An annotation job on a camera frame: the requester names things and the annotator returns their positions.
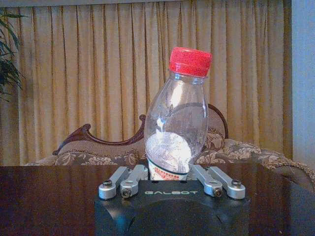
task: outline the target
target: metal bolt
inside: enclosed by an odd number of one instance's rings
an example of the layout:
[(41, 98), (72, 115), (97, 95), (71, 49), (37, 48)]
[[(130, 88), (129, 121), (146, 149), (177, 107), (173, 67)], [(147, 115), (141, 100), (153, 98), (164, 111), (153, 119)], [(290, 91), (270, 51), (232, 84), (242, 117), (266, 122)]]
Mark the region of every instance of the metal bolt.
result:
[(221, 195), (222, 195), (222, 190), (220, 189), (220, 188), (215, 188), (214, 190), (213, 190), (213, 195), (215, 196), (215, 197), (221, 197)]
[(130, 195), (131, 195), (131, 190), (128, 189), (128, 188), (125, 188), (125, 189), (123, 190), (123, 192), (122, 192), (122, 197), (123, 197), (123, 198), (128, 198), (128, 197), (130, 197)]
[(110, 179), (107, 179), (103, 182), (104, 187), (111, 187), (112, 186), (112, 181)]
[(242, 185), (242, 183), (239, 180), (237, 180), (237, 179), (233, 179), (231, 184), (232, 184), (233, 187), (236, 187), (236, 188), (240, 188), (241, 185)]

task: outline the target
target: red and white label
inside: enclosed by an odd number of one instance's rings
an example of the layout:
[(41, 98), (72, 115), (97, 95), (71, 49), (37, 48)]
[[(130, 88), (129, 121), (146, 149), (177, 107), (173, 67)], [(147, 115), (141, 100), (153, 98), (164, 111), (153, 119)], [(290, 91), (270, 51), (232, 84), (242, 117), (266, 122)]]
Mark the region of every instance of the red and white label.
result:
[(151, 180), (186, 180), (187, 174), (178, 175), (162, 170), (148, 159)]

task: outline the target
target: dark wooden tabletop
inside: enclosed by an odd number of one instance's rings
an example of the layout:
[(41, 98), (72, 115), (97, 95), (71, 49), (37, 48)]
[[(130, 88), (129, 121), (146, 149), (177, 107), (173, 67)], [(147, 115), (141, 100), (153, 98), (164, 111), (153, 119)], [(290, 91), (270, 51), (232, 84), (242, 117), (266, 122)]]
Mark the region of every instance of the dark wooden tabletop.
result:
[[(261, 165), (218, 166), (247, 188), (250, 235), (315, 236), (315, 195)], [(94, 197), (116, 169), (0, 167), (0, 235), (94, 235)]]

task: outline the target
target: curtain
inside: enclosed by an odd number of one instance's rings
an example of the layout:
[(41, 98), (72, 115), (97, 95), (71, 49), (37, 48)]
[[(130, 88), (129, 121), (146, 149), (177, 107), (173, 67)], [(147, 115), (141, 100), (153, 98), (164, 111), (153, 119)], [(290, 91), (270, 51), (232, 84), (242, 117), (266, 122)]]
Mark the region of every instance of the curtain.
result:
[(290, 157), (290, 22), (282, 0), (10, 10), (28, 16), (11, 21), (21, 41), (14, 60), (25, 78), (10, 102), (0, 101), (0, 164), (51, 155), (85, 123), (98, 138), (130, 138), (168, 78), (175, 46), (213, 54), (204, 88), (230, 138)]

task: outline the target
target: plastic bottle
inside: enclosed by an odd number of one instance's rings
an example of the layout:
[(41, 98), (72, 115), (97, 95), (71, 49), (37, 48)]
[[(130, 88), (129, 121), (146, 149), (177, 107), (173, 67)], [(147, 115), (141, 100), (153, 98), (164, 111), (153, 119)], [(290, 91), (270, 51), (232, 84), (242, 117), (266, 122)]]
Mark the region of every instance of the plastic bottle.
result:
[(152, 180), (183, 180), (189, 163), (201, 152), (208, 131), (203, 83), (212, 55), (176, 47), (170, 77), (153, 99), (144, 140)]

